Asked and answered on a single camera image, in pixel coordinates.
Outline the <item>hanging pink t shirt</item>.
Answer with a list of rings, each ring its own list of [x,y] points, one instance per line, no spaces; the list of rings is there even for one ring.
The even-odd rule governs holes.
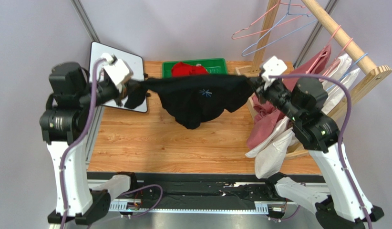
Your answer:
[[[325,69],[330,55],[331,45],[327,45],[309,61],[294,69],[291,74],[319,74]],[[272,134],[277,122],[285,117],[271,103],[266,102],[260,104],[256,95],[252,96],[252,101],[257,114],[254,117],[254,127],[247,139],[247,147],[249,149],[253,149],[267,140]]]

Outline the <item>hanging white t shirt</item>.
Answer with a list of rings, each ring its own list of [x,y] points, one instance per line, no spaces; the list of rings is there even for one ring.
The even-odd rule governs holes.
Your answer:
[[[339,80],[342,83],[342,79],[345,78],[345,76],[348,74],[345,73]],[[279,136],[276,140],[281,140],[281,143],[284,141],[289,143],[288,137],[290,134],[287,134],[287,132],[284,132],[281,136]],[[269,145],[269,151],[263,151],[260,152],[256,157],[255,157],[255,175],[257,178],[268,178],[269,176],[277,173],[280,171],[280,168],[282,166],[282,163],[284,161],[284,158],[286,156],[285,151],[283,152],[277,152],[276,149],[278,149],[280,143],[278,144],[270,144]]]
[[[351,57],[348,56],[348,54],[344,54],[340,57],[337,58],[336,62],[334,64],[332,64],[331,66],[331,70],[323,70],[322,72],[328,72],[328,74],[326,74],[325,76],[327,77],[331,77],[333,79],[340,79],[344,73],[346,73],[346,71],[349,69],[349,67],[351,66],[352,63],[352,59]],[[344,86],[346,86],[347,88],[351,87],[351,85],[353,84],[354,80],[357,78],[358,74],[360,72],[360,69],[357,68],[355,70],[352,70],[351,72],[349,72],[345,78],[342,79],[342,83]],[[296,84],[297,79],[284,79],[283,83],[292,90],[293,86]],[[327,89],[328,92],[328,99],[326,100],[324,107],[322,109],[322,112],[324,112],[325,114],[328,114],[336,105],[338,102],[340,102],[340,100],[343,98],[343,96],[345,95],[342,89],[339,89],[337,86],[332,87],[332,83],[327,83],[327,82],[323,82],[323,88]],[[270,137],[265,140],[264,142],[262,142],[260,145],[258,145],[257,147],[250,149],[249,152],[247,152],[245,154],[246,157],[248,158],[254,158],[256,157],[260,152],[263,151],[269,151],[269,145],[274,143],[274,144],[278,144],[280,143],[277,152],[283,152],[285,151],[286,153],[286,149],[295,144],[296,143],[296,137],[293,135],[291,128],[287,129],[287,126],[289,123],[289,119],[287,117],[284,117],[283,119],[281,119],[279,122],[277,122],[272,134],[270,135]],[[283,142],[281,143],[281,140],[276,140],[279,136],[281,136],[284,132],[287,132],[287,134],[290,134],[290,132],[292,134],[290,134],[290,136],[288,137],[288,141],[287,142]]]

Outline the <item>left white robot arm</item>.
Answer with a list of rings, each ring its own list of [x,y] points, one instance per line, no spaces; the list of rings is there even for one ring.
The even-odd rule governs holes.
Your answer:
[[[74,220],[90,226],[107,215],[115,198],[136,185],[135,173],[118,172],[105,183],[89,188],[85,157],[95,108],[110,100],[120,102],[132,74],[122,59],[101,58],[92,73],[76,62],[52,69],[49,82],[53,92],[40,118],[57,188],[57,204],[48,216],[49,223],[64,227]]]

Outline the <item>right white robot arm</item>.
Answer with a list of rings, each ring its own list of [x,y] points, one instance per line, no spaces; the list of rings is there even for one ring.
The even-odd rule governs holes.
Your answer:
[[[315,215],[324,229],[365,229],[384,216],[361,191],[351,170],[343,145],[344,127],[323,113],[328,93],[321,76],[300,75],[292,90],[283,77],[272,77],[272,84],[252,77],[249,84],[261,102],[269,102],[293,122],[292,132],[315,160],[329,188],[319,193],[282,173],[268,178],[277,196],[295,202]]]

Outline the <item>black t shirt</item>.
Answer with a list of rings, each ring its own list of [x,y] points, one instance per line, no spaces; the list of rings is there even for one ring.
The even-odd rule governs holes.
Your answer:
[[[129,87],[124,106],[135,109],[148,91],[157,93],[162,107],[187,129],[219,117],[225,110],[241,108],[253,94],[249,79],[242,75],[204,74],[177,78],[148,78]]]

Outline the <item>red t shirt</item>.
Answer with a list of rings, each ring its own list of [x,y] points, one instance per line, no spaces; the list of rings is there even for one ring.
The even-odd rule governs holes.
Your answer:
[[[173,78],[204,74],[209,74],[209,72],[201,64],[190,65],[184,62],[178,62],[171,69]]]

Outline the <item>green plastic tray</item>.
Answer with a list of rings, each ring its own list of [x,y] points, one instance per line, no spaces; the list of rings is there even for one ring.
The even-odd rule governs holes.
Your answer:
[[[184,62],[190,65],[201,64],[209,74],[227,74],[226,61],[223,58],[213,58],[213,59],[200,59],[200,60],[184,60],[184,61],[171,61],[162,63],[162,78],[171,78],[171,69],[178,63]]]

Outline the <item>wooden clothes rack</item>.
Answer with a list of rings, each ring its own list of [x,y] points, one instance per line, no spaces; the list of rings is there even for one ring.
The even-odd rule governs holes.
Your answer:
[[[351,90],[351,103],[352,105],[359,102],[367,93],[369,93],[375,86],[377,86],[383,79],[392,73],[391,67],[388,65],[378,66],[368,57],[365,52],[354,42],[351,36],[349,36],[341,26],[330,16],[330,12],[337,3],[337,0],[330,0],[326,6],[326,10],[320,6],[316,0],[302,0],[303,4],[310,10],[314,17],[317,19],[317,25],[315,29],[320,29],[321,25],[337,42],[337,44],[343,48],[344,51],[356,61],[354,65],[357,65],[361,71],[365,74],[365,77]],[[265,19],[266,25],[273,25],[275,22],[275,13],[271,13],[269,19]],[[313,29],[308,41],[304,45],[298,60],[304,58],[304,52],[309,49],[311,42],[316,39],[317,33]],[[251,65],[244,67],[236,67],[235,74],[246,76],[256,76],[259,69],[259,61],[263,59],[265,49],[259,51],[254,55],[253,62]],[[329,113],[329,116],[334,120],[342,117],[347,111],[347,99],[342,99]],[[308,156],[307,150],[303,149],[301,144],[295,144],[288,148],[288,152],[285,156],[285,160],[291,160],[298,157]]]

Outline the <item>white whiteboard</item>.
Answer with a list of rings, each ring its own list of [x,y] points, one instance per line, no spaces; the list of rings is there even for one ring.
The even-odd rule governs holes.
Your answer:
[[[132,76],[132,79],[137,80],[137,81],[144,81],[144,62],[142,57],[138,55],[131,54],[129,52],[126,52],[124,50],[119,50],[117,48],[104,45],[98,42],[92,42],[91,47],[90,47],[90,72],[93,70],[94,67],[94,62],[101,57],[103,53],[109,53],[109,54],[114,54],[117,58],[124,60],[129,67],[133,70],[134,74]],[[112,107],[112,108],[118,108],[118,109],[124,109],[124,110],[129,110],[129,111],[135,111],[135,112],[140,112],[140,113],[147,113],[148,112],[148,103],[147,99],[144,99],[144,101],[135,109],[128,109],[124,107],[125,102],[127,101],[127,98],[122,100],[122,106],[118,106],[114,100],[106,102],[103,107]]]

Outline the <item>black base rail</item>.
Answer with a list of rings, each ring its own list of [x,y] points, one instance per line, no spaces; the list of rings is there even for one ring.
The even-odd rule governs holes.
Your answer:
[[[283,198],[266,179],[248,174],[136,173],[134,198],[144,208],[189,210],[250,210],[255,202],[293,203]]]

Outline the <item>aluminium frame rail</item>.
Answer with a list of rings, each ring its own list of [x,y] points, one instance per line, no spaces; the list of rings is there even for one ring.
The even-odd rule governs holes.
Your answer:
[[[308,147],[304,149],[316,160],[326,176],[326,181],[335,185],[336,190],[332,195],[335,199],[341,198],[341,205],[337,207],[342,209],[339,215],[349,220],[354,219],[354,214],[348,212],[349,208],[345,204],[350,198],[358,199],[355,177],[351,174],[351,166],[342,142],[351,110],[352,105],[348,103],[336,143],[325,150],[310,150]],[[95,142],[98,124],[97,110],[90,109],[85,127],[76,140],[72,143],[53,141],[47,145],[53,159],[58,195],[57,208],[48,216],[50,224],[64,226],[67,220],[81,220],[84,225],[92,224],[107,214],[110,201],[114,197],[134,186],[135,175],[123,172],[113,176],[100,190],[89,190],[86,155],[90,153],[90,147]]]

